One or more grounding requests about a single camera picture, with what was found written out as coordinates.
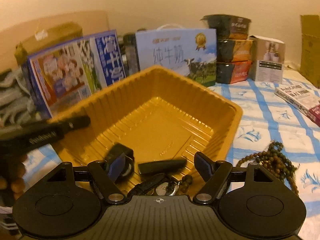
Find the person's left hand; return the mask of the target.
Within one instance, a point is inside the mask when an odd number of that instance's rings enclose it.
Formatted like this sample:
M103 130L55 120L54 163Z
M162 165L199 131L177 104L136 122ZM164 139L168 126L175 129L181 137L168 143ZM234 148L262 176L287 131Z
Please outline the person's left hand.
M1 157L1 201L4 206L12 207L24 193L23 176L26 173L24 165L26 160L26 154Z

